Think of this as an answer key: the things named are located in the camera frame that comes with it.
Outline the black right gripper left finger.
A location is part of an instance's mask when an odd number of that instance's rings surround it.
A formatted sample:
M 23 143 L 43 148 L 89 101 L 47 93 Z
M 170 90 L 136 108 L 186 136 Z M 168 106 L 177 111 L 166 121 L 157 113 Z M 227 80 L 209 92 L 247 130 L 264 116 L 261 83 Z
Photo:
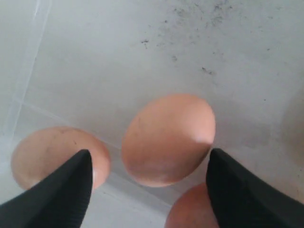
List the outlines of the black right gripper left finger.
M 1 204 L 2 228 L 79 228 L 92 193 L 92 157 L 80 150 L 35 186 Z

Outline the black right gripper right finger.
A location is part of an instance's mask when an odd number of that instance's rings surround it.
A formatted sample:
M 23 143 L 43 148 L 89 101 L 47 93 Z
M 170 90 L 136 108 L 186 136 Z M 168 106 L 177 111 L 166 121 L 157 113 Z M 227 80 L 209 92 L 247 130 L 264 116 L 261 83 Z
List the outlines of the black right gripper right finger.
M 220 148 L 211 151 L 206 185 L 221 228 L 302 228 L 304 205 L 281 193 Z

